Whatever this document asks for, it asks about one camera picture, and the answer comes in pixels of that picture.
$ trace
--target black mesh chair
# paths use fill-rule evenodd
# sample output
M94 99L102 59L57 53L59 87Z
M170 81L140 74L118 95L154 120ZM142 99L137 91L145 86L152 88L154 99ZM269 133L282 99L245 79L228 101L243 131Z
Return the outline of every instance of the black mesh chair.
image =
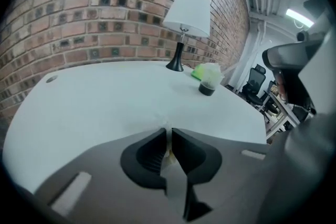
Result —
M255 69L259 71L261 74L266 74L265 67L262 67L261 65L256 65Z
M263 105L262 100L257 97L257 94L265 79L266 76L264 74L262 74L255 68L251 68L248 82L246 85L243 86L243 89L241 91L249 104Z

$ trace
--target white lampshade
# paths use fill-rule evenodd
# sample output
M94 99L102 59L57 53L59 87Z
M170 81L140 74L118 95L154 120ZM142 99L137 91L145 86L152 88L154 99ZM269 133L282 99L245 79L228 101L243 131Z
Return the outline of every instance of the white lampshade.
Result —
M187 35L208 37L210 35L210 0L175 0L169 9L163 25L181 32L188 29Z

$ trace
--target table lamp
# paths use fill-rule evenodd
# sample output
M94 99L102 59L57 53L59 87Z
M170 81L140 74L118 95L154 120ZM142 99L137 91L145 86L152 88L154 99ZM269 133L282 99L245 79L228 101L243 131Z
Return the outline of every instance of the table lamp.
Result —
M163 26L181 32L174 58L166 65L168 69L181 72L184 35L196 37L210 35L210 0L175 0L163 20Z

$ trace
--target black lamp base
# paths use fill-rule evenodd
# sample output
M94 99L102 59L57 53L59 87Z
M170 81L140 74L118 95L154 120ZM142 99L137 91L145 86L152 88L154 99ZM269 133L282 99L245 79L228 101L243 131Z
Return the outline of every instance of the black lamp base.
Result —
M177 71L177 72L183 71L183 67L181 64L181 56L182 56L183 47L184 47L183 43L181 42L177 43L174 58L170 61L168 65L166 65L168 69Z

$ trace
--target cup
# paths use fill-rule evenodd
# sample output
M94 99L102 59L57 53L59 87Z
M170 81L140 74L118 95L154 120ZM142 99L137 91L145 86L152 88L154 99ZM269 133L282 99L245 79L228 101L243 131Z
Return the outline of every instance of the cup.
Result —
M199 85L198 90L206 96L211 96L223 78L224 76L222 76L222 73L219 71L206 68L204 70L201 84Z

